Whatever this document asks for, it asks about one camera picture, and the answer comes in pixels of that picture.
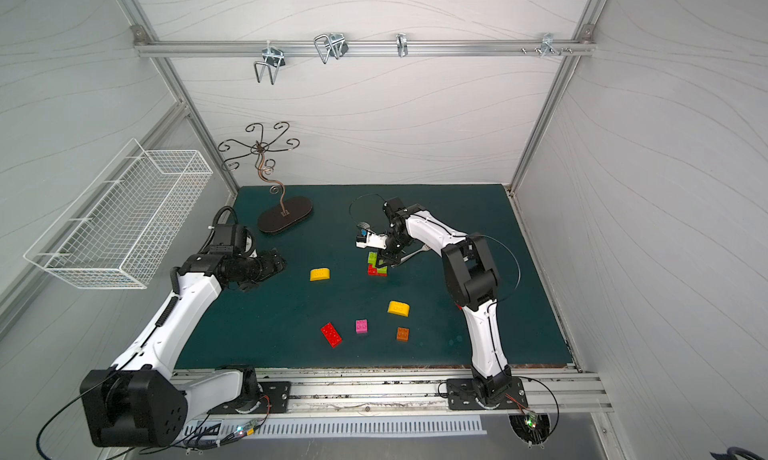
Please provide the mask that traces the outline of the small red brick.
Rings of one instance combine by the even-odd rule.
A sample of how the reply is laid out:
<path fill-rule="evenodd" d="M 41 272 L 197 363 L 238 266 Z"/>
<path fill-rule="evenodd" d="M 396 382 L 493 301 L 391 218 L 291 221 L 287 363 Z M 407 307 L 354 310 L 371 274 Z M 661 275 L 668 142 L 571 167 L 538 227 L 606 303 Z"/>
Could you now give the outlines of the small red brick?
<path fill-rule="evenodd" d="M 388 275 L 388 274 L 387 274 L 387 275 L 385 276 L 385 275 L 379 275 L 379 274 L 377 274 L 377 267 L 374 267 L 374 266 L 371 266 L 371 265 L 369 265 L 369 266 L 368 266 L 368 274 L 369 274 L 370 276 L 379 276 L 379 277 L 386 277 L 386 276 Z"/>

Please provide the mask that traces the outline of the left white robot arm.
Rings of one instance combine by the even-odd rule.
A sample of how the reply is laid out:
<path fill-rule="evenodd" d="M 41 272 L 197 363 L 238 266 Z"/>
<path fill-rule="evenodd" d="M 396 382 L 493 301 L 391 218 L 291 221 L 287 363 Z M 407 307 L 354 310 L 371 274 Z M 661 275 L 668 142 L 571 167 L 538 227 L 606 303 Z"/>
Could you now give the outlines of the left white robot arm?
<path fill-rule="evenodd" d="M 177 360 L 204 313 L 235 284 L 248 291 L 282 272 L 275 250 L 257 250 L 240 224 L 213 228 L 201 250 L 171 271 L 171 290 L 134 342 L 107 369 L 80 385 L 88 430 L 97 447 L 166 447 L 186 423 L 221 405 L 257 407 L 263 391 L 254 368 L 229 366 L 179 389 Z"/>

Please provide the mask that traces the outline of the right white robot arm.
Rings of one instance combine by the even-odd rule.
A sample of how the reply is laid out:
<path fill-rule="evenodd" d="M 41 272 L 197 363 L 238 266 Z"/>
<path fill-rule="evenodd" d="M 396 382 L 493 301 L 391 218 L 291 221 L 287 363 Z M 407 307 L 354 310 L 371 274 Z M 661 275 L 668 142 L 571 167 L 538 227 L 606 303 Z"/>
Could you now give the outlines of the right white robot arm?
<path fill-rule="evenodd" d="M 376 250 L 378 268 L 401 264 L 404 249 L 415 241 L 440 256 L 447 291 L 468 328 L 476 401 L 487 409 L 499 406 L 512 386 L 512 373 L 497 318 L 500 274 L 486 238 L 456 230 L 422 205 L 407 206 L 397 197 L 385 200 L 382 210 L 387 229 L 376 233 L 358 222 L 356 246 Z"/>

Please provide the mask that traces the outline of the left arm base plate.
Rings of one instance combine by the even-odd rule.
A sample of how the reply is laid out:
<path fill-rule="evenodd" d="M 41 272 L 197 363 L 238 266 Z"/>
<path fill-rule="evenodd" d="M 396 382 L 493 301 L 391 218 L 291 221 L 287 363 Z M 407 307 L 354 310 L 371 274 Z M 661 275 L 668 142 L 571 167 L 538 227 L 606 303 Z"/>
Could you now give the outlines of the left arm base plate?
<path fill-rule="evenodd" d="M 212 415 L 282 414 L 288 409 L 292 384 L 288 381 L 266 381 L 246 384 L 241 393 L 229 402 L 210 410 Z"/>

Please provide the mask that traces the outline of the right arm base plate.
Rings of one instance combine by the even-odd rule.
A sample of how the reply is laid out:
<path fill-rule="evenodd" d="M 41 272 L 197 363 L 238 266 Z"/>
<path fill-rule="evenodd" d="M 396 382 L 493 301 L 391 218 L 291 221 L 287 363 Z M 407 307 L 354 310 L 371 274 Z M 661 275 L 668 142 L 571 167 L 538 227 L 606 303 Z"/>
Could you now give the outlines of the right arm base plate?
<path fill-rule="evenodd" d="M 447 400 L 451 411 L 514 410 L 520 412 L 529 407 L 522 379 L 519 377 L 512 377 L 501 393 L 487 404 L 482 403 L 477 396 L 471 378 L 448 379 L 443 385 L 444 388 L 439 387 L 438 392 Z"/>

